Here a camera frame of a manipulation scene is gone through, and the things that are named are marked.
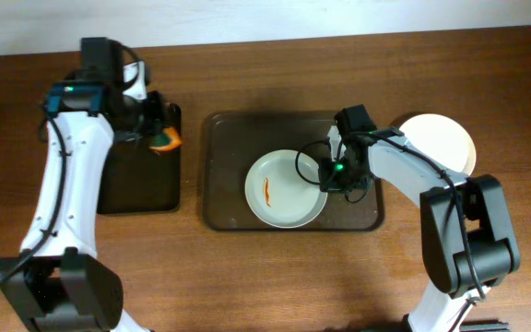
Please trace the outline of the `green and orange sponge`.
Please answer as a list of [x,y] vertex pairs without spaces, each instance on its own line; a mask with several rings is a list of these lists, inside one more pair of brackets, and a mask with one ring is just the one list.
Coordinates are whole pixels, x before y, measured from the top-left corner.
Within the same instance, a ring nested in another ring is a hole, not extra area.
[[157,153],[170,152],[182,145],[182,138],[173,126],[167,126],[153,136],[149,148]]

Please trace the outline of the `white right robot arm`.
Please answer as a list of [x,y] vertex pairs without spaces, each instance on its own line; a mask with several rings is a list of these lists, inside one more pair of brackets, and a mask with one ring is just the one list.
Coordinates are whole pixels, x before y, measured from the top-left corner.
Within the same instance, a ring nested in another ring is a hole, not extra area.
[[520,251],[500,182],[441,165],[394,127],[378,128],[363,105],[345,108],[319,162],[319,188],[348,196],[385,180],[420,211],[421,247],[430,282],[403,317],[402,331],[508,331],[496,320],[468,323],[472,308],[520,266]]

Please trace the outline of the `cream white plate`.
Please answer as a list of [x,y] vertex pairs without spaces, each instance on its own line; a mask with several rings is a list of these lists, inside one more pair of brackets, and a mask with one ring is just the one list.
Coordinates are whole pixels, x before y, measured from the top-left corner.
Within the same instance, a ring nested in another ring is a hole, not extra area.
[[448,169],[466,175],[474,171],[477,162],[474,141],[457,121],[425,113],[407,119],[399,130],[415,148]]

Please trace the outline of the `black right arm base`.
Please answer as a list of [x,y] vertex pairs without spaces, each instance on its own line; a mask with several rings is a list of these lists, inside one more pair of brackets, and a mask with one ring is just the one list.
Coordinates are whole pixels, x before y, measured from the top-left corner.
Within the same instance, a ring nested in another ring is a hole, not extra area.
[[511,332],[508,323],[473,323],[463,324],[459,327],[460,332]]

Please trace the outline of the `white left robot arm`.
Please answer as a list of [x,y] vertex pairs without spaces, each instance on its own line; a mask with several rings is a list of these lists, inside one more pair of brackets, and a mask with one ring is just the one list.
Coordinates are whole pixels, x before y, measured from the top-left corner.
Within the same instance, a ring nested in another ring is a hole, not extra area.
[[168,106],[148,89],[146,64],[105,37],[80,42],[81,64],[41,103],[47,159],[29,231],[0,258],[0,292],[30,331],[137,331],[120,278],[97,257],[96,215],[113,144],[145,139],[151,151],[182,140]]

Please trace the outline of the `pale green plate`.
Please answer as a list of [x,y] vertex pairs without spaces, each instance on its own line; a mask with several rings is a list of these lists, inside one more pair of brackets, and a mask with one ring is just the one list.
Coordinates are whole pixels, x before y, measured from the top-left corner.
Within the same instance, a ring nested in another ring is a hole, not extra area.
[[245,177],[245,200],[265,224],[293,229],[314,221],[327,194],[319,189],[318,163],[296,150],[279,149],[260,157]]

